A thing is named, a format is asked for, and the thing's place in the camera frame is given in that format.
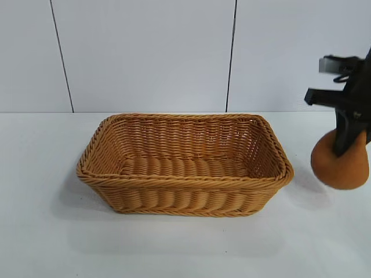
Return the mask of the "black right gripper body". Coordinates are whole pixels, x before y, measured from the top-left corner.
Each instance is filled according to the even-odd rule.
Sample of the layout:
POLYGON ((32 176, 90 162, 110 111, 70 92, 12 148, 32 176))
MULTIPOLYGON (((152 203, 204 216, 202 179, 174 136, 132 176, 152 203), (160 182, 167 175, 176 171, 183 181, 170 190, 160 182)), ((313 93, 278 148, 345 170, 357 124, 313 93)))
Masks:
POLYGON ((357 111, 367 119, 367 130, 370 130, 370 53, 365 58, 323 56, 319 59, 319 72, 335 75, 334 83, 343 83, 344 88, 309 88, 304 101, 308 105, 321 105, 339 111, 357 111))

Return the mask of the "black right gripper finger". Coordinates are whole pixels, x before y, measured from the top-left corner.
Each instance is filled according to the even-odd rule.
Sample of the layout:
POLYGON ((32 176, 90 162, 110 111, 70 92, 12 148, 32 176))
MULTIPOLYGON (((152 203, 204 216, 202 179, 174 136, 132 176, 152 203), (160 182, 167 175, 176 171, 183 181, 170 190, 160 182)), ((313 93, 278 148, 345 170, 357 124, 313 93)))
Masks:
POLYGON ((336 138, 334 153, 342 156, 363 132, 367 132, 367 119, 359 112, 336 111, 336 138))

